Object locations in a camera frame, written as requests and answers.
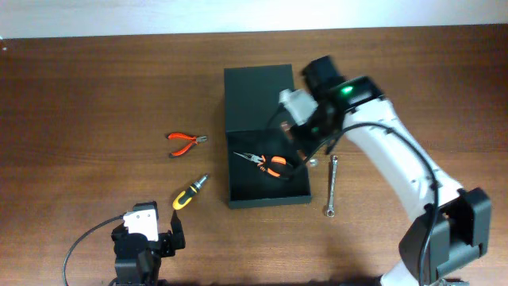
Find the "orange socket bit rail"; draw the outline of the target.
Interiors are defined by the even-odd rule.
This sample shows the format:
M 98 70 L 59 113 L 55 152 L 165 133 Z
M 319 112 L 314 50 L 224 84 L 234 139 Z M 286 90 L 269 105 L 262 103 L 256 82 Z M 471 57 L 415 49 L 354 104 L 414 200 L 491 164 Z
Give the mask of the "orange socket bit rail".
M 306 150 L 304 148 L 304 140 L 306 139 L 306 131 L 298 126 L 292 125 L 288 121 L 283 121 L 279 124 L 280 129 L 284 132 L 287 140 L 291 143 L 292 147 L 295 149 L 298 154 L 298 158 L 301 161 L 306 160 L 306 167 L 316 167 L 318 165 L 318 160 L 312 157 L 309 157 L 306 154 Z

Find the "orange black needle-nose pliers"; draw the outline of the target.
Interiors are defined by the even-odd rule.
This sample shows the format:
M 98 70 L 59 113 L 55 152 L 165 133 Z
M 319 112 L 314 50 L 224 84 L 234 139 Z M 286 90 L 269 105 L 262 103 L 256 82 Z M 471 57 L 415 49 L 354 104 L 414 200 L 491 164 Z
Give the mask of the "orange black needle-nose pliers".
M 257 155 L 254 153 L 233 152 L 233 154 L 247 160 L 250 165 L 271 178 L 290 180 L 296 163 L 289 157 Z

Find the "silver ring wrench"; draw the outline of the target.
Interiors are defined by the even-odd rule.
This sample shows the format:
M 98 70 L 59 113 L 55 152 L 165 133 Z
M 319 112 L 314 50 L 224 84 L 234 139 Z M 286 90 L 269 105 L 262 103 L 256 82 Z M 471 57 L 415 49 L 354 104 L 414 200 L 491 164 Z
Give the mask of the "silver ring wrench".
M 332 218 L 335 215 L 334 210 L 334 188 L 337 177 L 337 166 L 338 166 L 338 157 L 336 155 L 332 155 L 330 157 L 330 179 L 329 179 L 329 202 L 326 210 L 326 216 Z

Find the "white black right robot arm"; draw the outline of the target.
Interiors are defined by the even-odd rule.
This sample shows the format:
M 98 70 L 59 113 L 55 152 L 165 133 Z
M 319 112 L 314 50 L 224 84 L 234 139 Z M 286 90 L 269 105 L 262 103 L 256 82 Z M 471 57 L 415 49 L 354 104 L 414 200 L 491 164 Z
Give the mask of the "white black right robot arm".
M 342 137 L 360 148 L 398 196 L 410 228 L 401 257 L 375 285 L 462 285 L 449 274 L 487 253 L 491 200 L 467 191 L 443 171 L 400 121 L 392 102 L 368 76 L 346 79 L 330 56 L 303 70 L 304 90 L 283 90 L 279 102 L 293 118 L 290 139 L 305 160 Z

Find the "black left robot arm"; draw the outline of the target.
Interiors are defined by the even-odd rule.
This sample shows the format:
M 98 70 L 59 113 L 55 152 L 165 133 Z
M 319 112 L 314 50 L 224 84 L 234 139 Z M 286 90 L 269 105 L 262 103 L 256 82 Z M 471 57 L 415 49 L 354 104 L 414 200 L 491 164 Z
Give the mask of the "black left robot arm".
M 133 211 L 123 215 L 124 222 L 111 234 L 114 241 L 117 285 L 160 286 L 160 267 L 165 257 L 186 247 L 182 223 L 176 212 L 171 229 L 158 231 L 156 211 Z

